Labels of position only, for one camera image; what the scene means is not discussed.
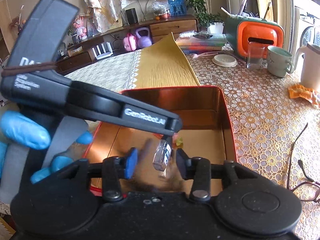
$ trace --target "blue glove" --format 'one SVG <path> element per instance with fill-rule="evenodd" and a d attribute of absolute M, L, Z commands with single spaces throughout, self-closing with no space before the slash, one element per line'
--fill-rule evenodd
<path fill-rule="evenodd" d="M 6 111 L 1 117 L 0 128 L 9 139 L 35 150 L 46 149 L 51 143 L 51 137 L 44 127 L 19 112 Z M 92 134 L 86 131 L 76 142 L 89 144 L 92 142 Z M 0 177 L 6 150 L 7 144 L 0 142 Z M 69 157 L 57 156 L 52 160 L 50 167 L 35 172 L 30 180 L 32 183 L 36 183 L 72 162 L 73 160 Z"/>

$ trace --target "small clear bottle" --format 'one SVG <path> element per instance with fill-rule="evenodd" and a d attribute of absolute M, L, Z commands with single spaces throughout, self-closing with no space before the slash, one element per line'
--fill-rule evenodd
<path fill-rule="evenodd" d="M 172 136 L 162 136 L 155 156 L 153 157 L 153 167 L 157 171 L 164 171 L 168 165 L 172 151 Z"/>

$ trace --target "eyeglasses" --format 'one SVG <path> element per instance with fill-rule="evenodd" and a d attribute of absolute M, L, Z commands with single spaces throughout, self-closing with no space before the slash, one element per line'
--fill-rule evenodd
<path fill-rule="evenodd" d="M 290 173 L 291 173 L 291 166 L 292 166 L 292 153 L 294 146 L 299 139 L 299 137 L 302 135 L 302 133 L 305 131 L 305 129 L 308 127 L 308 123 L 303 128 L 301 133 L 298 135 L 297 139 L 294 141 L 294 143 L 291 145 L 291 151 L 290 151 L 290 161 L 289 161 L 289 169 L 288 169 L 288 179 L 287 179 L 287 189 L 291 190 L 295 193 L 295 195 L 301 200 L 301 201 L 313 201 L 316 203 L 320 203 L 320 198 L 318 196 L 320 195 L 320 183 L 317 181 L 314 181 L 312 178 L 308 177 L 306 175 L 306 172 L 303 167 L 302 160 L 298 160 L 298 165 L 302 169 L 303 175 L 306 177 L 307 181 L 300 183 L 293 189 L 290 189 Z"/>

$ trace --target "pink case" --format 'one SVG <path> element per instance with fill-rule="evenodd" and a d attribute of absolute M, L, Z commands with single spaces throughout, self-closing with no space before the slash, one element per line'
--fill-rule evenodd
<path fill-rule="evenodd" d="M 137 49 L 137 38 L 131 33 L 128 33 L 123 39 L 123 45 L 126 51 L 135 51 Z"/>

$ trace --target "light green mug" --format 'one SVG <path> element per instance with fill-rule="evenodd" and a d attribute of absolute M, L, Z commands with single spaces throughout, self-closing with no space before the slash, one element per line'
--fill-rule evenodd
<path fill-rule="evenodd" d="M 267 62 L 268 71 L 277 77 L 285 77 L 287 73 L 292 74 L 295 70 L 292 54 L 276 46 L 268 46 Z"/>

